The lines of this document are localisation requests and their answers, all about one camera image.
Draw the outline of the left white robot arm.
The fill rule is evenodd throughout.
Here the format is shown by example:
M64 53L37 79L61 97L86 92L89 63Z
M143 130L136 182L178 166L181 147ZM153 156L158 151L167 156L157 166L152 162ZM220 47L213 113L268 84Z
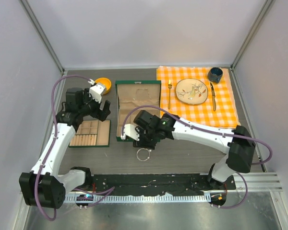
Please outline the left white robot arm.
M90 88L69 88L65 101L56 114L52 134L39 160L30 172L24 172L19 184L24 201L29 206L58 209L67 193L75 188L88 191L93 184L91 171L86 167L72 167L69 172L59 176L59 169L72 138L75 136L84 117L91 116L105 121L110 115L110 102L105 101L100 109L105 86L97 84Z

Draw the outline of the green jewelry tray insert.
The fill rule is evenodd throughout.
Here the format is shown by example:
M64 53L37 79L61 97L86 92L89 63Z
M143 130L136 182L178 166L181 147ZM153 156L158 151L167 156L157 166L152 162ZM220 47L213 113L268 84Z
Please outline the green jewelry tray insert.
M83 121L75 136L69 143L69 148L103 148L109 147L111 121Z

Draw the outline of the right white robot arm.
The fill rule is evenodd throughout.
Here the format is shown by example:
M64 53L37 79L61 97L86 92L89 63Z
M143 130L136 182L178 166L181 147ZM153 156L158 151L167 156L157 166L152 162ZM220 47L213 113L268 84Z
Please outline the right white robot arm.
M225 156L214 163L207 176L207 189L219 189L234 173L251 171L255 142L243 126L218 129L199 125L177 115L163 114L161 118L141 110L134 119L133 145L153 150L162 139L186 140L212 147Z

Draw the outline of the green jewelry box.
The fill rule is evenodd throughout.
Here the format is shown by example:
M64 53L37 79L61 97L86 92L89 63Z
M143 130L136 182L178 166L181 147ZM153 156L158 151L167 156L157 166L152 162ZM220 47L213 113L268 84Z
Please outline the green jewelry box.
M117 95L117 133L118 142L123 140L121 127L128 113L142 105L160 106L161 81L160 80L117 80L115 81Z

